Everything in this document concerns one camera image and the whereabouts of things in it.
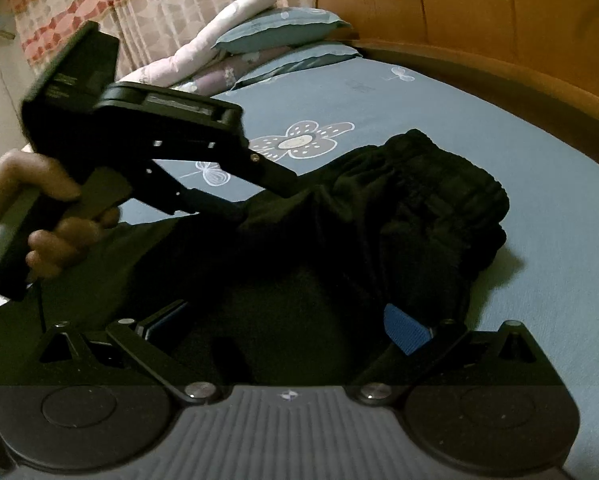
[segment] logo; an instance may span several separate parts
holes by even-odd
[[[297,393],[297,392],[294,392],[293,390],[286,390],[285,392],[282,392],[282,393],[280,394],[280,397],[281,397],[282,399],[284,399],[284,400],[288,400],[289,402],[290,402],[291,400],[295,400],[295,399],[297,399],[299,396],[300,396],[300,394],[299,394],[299,393]]]

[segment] wooden bed frame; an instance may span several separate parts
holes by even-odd
[[[347,42],[365,57],[476,95],[599,164],[599,0],[313,4],[353,24]]]

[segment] screw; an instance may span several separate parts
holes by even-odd
[[[198,383],[192,383],[185,387],[184,393],[193,399],[209,399],[215,395],[217,387],[215,384],[200,381]]]
[[[364,399],[384,400],[393,393],[393,388],[384,383],[368,383],[359,391]]]

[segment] hand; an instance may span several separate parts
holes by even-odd
[[[0,158],[0,218],[17,198],[22,184],[39,187],[56,200],[71,202],[80,196],[80,186],[54,158],[12,150]],[[96,221],[80,218],[62,220],[53,232],[35,231],[28,237],[31,251],[26,263],[36,276],[52,278],[86,257],[103,229],[117,225],[118,208],[103,213]]]

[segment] black handle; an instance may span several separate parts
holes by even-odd
[[[26,295],[29,235],[52,230],[70,203],[54,200],[36,187],[27,187],[0,220],[0,296],[22,301]]]
[[[96,218],[131,193],[126,178],[106,167],[93,170],[77,203],[54,200],[36,187],[23,190],[0,220],[0,295],[15,301],[24,299],[29,273],[25,258],[32,232],[51,231],[63,217]]]

